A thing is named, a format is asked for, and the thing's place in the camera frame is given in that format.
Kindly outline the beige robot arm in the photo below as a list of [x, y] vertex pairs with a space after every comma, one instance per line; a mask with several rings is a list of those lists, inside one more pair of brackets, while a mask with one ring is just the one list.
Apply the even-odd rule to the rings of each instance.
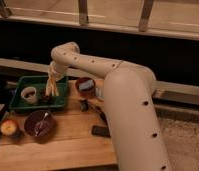
[[51, 51], [49, 71], [59, 77], [69, 66], [103, 79], [106, 119], [120, 171], [172, 171], [152, 95], [151, 69], [117, 59], [80, 53], [74, 42]]

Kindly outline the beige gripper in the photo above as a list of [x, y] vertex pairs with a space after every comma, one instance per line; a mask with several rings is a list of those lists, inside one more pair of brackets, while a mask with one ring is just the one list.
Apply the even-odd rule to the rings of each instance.
[[61, 80], [66, 75], [67, 69], [67, 65], [58, 64], [57, 62], [52, 61], [48, 68], [48, 75], [55, 80]]

